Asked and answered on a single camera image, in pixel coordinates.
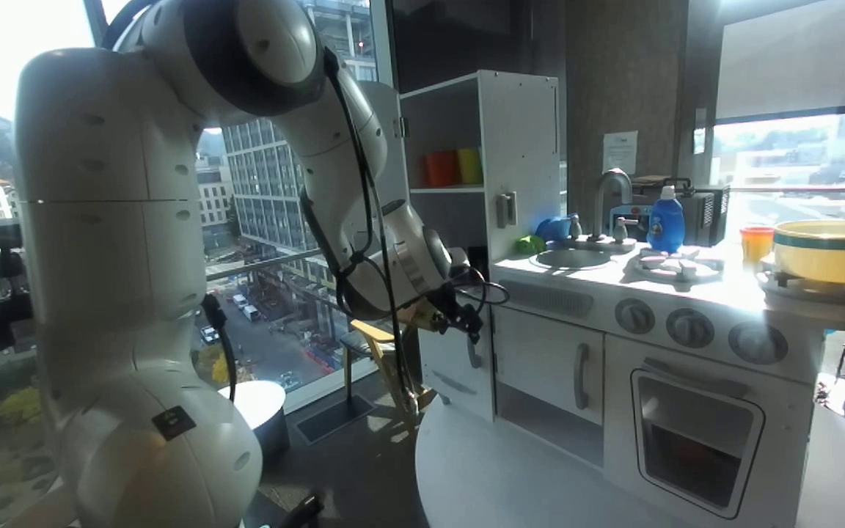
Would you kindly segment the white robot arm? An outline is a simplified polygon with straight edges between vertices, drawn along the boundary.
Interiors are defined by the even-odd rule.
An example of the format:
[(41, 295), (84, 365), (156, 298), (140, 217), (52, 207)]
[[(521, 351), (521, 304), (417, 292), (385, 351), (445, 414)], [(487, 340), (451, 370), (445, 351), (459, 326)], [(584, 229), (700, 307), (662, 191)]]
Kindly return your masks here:
[(44, 406), (82, 528), (239, 528), (264, 449), (191, 359), (201, 301), (197, 141), (266, 116), (307, 229), (361, 317), (467, 333), (459, 255), (373, 200), (385, 128), (295, 0), (151, 0), (109, 46), (21, 73), (15, 142)]

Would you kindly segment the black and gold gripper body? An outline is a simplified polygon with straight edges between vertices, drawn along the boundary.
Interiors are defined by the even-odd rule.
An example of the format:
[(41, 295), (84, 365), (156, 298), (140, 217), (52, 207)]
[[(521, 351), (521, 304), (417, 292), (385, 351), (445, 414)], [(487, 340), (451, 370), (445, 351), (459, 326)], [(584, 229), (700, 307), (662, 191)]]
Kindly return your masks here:
[(487, 279), (473, 263), (448, 268), (448, 282), (426, 292), (420, 301), (402, 310), (402, 321), (445, 333), (448, 327), (479, 337), (483, 327)]

